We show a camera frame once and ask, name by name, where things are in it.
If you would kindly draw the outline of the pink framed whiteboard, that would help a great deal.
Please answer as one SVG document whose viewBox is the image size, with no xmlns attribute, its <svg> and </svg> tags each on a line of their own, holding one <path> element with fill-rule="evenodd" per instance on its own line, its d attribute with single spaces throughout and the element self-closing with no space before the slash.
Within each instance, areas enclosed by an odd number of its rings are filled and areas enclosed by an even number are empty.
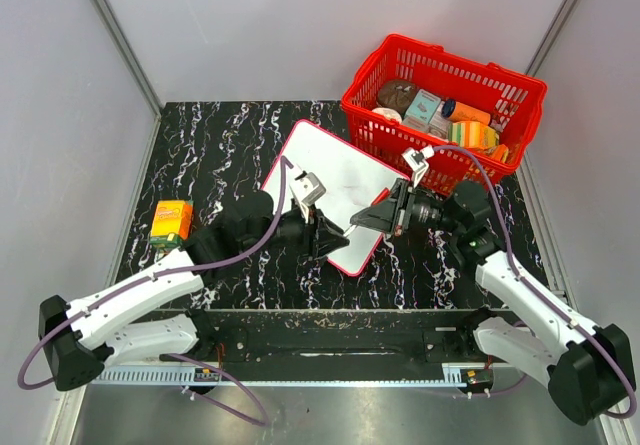
<svg viewBox="0 0 640 445">
<path fill-rule="evenodd" d="M 355 213 L 370 206 L 384 189 L 390 190 L 397 178 L 408 178 L 316 124 L 299 120 L 261 187 L 274 199 L 274 211 L 279 198 L 278 162 L 282 155 L 317 176 L 326 193 L 316 202 L 316 207 L 345 231 Z M 348 238 L 349 246 L 331 253 L 328 261 L 346 275 L 355 277 L 364 270 L 382 234 L 357 227 Z"/>
</svg>

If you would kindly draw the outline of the white red whiteboard marker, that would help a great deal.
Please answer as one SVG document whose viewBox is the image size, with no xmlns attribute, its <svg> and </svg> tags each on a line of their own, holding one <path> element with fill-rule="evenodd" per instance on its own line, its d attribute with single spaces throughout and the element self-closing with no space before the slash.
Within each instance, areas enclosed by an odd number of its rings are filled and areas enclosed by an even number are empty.
<svg viewBox="0 0 640 445">
<path fill-rule="evenodd" d="M 357 224 L 350 224 L 350 226 L 344 231 L 344 236 L 348 237 L 358 228 Z"/>
</svg>

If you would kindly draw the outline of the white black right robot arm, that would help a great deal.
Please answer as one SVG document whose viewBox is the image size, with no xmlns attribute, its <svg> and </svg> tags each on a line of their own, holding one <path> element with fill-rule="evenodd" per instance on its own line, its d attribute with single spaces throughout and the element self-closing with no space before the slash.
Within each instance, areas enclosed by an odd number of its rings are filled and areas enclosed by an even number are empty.
<svg viewBox="0 0 640 445">
<path fill-rule="evenodd" d="M 473 313 L 454 338 L 460 357 L 476 361 L 487 355 L 510 364 L 544 386 L 556 407 L 578 425 L 609 414 L 623 400 L 634 412 L 636 381 L 627 334 L 573 310 L 516 260 L 510 245 L 488 227 L 491 197 L 479 183 L 465 180 L 439 201 L 398 179 L 385 198 L 350 222 L 396 236 L 426 229 L 450 233 L 446 246 L 458 269 L 522 320 L 518 328 L 490 311 Z"/>
</svg>

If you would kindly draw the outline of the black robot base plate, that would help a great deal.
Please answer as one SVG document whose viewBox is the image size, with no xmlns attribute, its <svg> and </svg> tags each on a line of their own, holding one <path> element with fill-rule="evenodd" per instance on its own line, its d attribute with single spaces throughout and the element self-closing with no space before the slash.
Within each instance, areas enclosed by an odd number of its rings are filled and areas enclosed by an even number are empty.
<svg viewBox="0 0 640 445">
<path fill-rule="evenodd" d="M 202 361 L 243 382 L 319 386 L 441 379 L 446 364 L 483 366 L 470 324 L 479 310 L 198 310 Z"/>
</svg>

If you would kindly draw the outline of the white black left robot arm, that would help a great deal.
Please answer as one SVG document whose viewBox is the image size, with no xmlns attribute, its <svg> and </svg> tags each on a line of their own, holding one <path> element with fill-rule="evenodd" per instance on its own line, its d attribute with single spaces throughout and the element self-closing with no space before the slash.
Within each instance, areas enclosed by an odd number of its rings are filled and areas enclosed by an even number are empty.
<svg viewBox="0 0 640 445">
<path fill-rule="evenodd" d="M 285 204 L 290 209 L 284 211 Z M 157 307 L 209 285 L 218 270 L 265 247 L 291 247 L 320 259 L 349 245 L 342 228 L 314 205 L 257 191 L 227 206 L 210 224 L 135 275 L 81 299 L 53 295 L 39 305 L 38 349 L 59 391 L 70 391 L 124 362 L 162 355 L 211 357 L 216 332 L 204 312 L 145 322 Z"/>
</svg>

